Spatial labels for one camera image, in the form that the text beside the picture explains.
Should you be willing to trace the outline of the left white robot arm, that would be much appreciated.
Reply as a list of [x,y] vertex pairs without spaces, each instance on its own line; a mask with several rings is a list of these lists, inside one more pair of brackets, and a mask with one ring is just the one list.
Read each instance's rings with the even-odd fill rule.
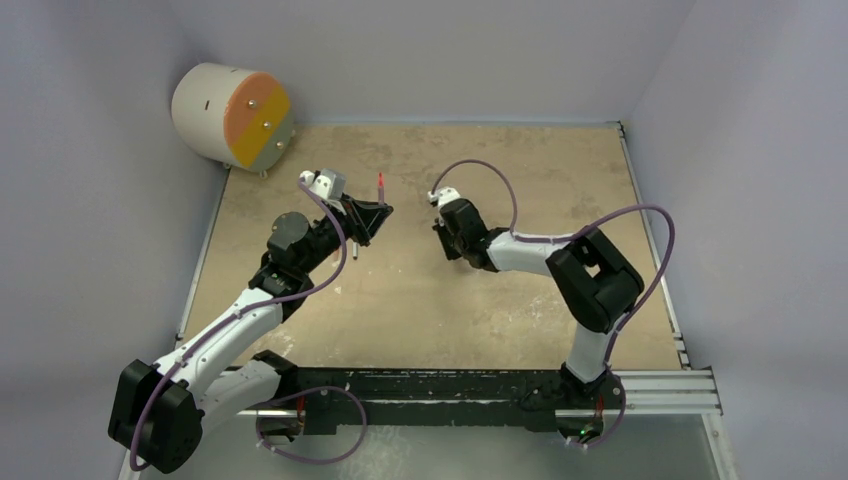
[[259,269],[221,316],[153,363],[135,360],[123,369],[107,433],[127,448],[132,471],[172,473],[207,431],[242,410],[262,404],[284,409],[324,391],[320,384],[307,385],[296,365],[273,352],[228,370],[251,344],[340,274],[334,271],[315,284],[314,269],[334,253],[347,256],[348,241],[368,245],[394,211],[385,202],[347,194],[315,202],[324,212],[320,220],[299,212],[275,220]]

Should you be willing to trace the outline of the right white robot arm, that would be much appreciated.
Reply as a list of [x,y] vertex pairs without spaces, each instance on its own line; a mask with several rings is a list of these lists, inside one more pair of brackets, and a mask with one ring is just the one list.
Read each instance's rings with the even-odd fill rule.
[[614,328],[633,311],[644,290],[640,274],[599,229],[574,240],[521,236],[488,228],[468,199],[454,190],[430,194],[438,209],[433,225],[449,260],[465,259],[490,272],[524,272],[551,278],[577,322],[561,367],[561,392],[576,407],[596,399],[607,376],[606,353]]

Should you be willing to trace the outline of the purple pen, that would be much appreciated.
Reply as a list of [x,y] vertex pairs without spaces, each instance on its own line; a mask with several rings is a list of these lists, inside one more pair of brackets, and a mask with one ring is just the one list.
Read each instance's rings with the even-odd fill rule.
[[382,172],[378,172],[378,180],[377,180],[377,189],[378,189],[378,204],[385,205],[385,183],[384,176]]

